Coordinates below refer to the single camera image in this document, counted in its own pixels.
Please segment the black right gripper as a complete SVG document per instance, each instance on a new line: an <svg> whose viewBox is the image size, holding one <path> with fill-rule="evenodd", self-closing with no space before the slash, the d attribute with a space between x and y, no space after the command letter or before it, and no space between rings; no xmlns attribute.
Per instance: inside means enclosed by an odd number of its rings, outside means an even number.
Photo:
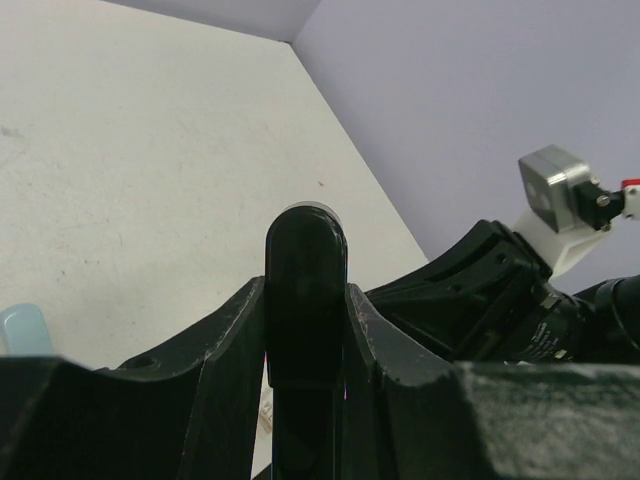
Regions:
<svg viewBox="0 0 640 480"><path fill-rule="evenodd" d="M537 307L550 268L499 221L478 221L445 253L366 293L390 323L445 360L478 359Z"/></svg>

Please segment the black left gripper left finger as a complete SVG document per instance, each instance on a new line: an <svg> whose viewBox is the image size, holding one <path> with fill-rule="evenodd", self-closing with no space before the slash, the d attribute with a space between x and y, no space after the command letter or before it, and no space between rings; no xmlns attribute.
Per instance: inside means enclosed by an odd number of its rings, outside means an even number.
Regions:
<svg viewBox="0 0 640 480"><path fill-rule="evenodd" d="M5 479L247 479L264 363L264 281L115 369L1 361Z"/></svg>

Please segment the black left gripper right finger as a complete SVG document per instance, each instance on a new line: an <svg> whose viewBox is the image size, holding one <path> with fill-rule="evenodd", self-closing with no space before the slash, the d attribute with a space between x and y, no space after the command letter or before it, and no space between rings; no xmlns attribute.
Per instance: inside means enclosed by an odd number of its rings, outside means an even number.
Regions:
<svg viewBox="0 0 640 480"><path fill-rule="evenodd" d="M639 371L451 364L345 292L352 479L635 479Z"/></svg>

